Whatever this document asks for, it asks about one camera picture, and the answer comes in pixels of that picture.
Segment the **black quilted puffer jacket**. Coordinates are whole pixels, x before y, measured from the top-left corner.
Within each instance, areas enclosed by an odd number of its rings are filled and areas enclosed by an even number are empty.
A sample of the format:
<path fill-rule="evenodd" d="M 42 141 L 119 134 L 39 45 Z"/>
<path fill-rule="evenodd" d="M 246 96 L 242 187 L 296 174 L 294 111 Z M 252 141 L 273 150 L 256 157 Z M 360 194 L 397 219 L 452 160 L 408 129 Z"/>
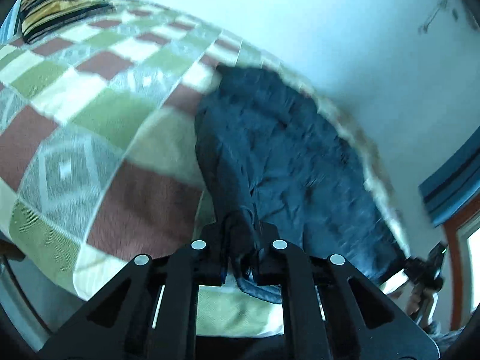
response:
<path fill-rule="evenodd" d="M 216 219 L 233 237 L 231 264 L 245 294 L 278 304 L 247 267 L 257 224 L 307 255 L 340 254 L 375 284 L 405 260 L 370 192 L 357 152 L 312 99 L 268 69 L 220 66 L 220 84 L 199 102 L 195 153 Z"/>

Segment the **checkered patchwork bed cover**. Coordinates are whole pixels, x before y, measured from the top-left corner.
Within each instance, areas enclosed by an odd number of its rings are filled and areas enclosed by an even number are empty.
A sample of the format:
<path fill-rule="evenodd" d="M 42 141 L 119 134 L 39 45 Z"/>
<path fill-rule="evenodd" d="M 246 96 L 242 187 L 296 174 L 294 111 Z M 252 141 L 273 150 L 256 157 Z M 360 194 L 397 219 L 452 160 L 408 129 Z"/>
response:
<path fill-rule="evenodd" d="M 281 61 L 152 3 L 1 45 L 1 232 L 59 287 L 90 299 L 139 253 L 161 257 L 214 219 L 194 113 L 219 64 L 271 68 L 360 155 L 363 182 L 408 251 L 391 182 L 354 121 Z"/>

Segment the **striped brown yellow pillow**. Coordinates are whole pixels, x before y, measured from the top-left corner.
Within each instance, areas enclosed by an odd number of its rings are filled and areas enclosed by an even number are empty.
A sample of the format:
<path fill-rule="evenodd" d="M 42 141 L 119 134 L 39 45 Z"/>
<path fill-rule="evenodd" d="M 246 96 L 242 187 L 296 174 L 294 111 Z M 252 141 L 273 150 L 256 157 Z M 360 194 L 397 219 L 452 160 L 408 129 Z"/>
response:
<path fill-rule="evenodd" d="M 32 44 L 67 24 L 113 10 L 106 0 L 21 0 L 20 29 L 24 42 Z"/>

